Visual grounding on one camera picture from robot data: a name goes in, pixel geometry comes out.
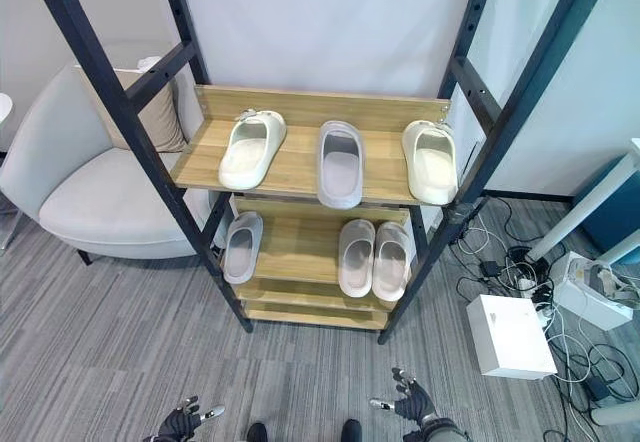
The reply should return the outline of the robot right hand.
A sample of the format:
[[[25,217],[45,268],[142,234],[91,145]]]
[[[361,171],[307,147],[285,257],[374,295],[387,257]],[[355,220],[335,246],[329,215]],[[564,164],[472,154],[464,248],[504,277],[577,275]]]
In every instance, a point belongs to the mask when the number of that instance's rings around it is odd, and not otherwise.
[[[395,402],[371,398],[369,405],[386,412],[393,412],[403,419],[415,422],[419,429],[403,436],[404,441],[422,441],[426,426],[437,418],[434,403],[426,390],[406,370],[393,367],[392,378],[403,398]]]

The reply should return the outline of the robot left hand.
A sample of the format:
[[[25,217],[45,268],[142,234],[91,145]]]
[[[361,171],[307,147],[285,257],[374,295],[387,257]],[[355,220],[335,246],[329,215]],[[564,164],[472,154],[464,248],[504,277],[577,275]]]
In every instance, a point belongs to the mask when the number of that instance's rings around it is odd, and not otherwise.
[[[225,411],[224,405],[216,405],[200,413],[198,401],[197,395],[181,401],[160,424],[152,441],[187,441],[204,422],[221,416]]]

